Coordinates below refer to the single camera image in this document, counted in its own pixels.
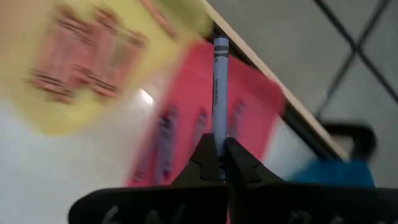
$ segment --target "blue object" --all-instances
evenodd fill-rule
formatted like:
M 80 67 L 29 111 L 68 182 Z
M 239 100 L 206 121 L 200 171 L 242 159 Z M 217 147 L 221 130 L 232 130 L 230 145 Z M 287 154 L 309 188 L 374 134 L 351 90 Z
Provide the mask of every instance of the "blue object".
M 315 161 L 291 180 L 305 183 L 374 187 L 366 161 Z
M 148 162 L 153 154 L 157 154 L 154 184 L 159 185 L 166 177 L 170 176 L 172 171 L 176 122 L 177 108 L 175 106 L 170 106 L 169 110 L 161 116 L 152 144 L 148 148 L 147 155 L 143 158 L 143 161 L 134 174 L 133 180 L 135 182 L 141 182 L 143 180 Z
M 211 121 L 218 157 L 224 156 L 228 130 L 228 61 L 228 38 L 219 37 L 214 41 L 213 114 Z

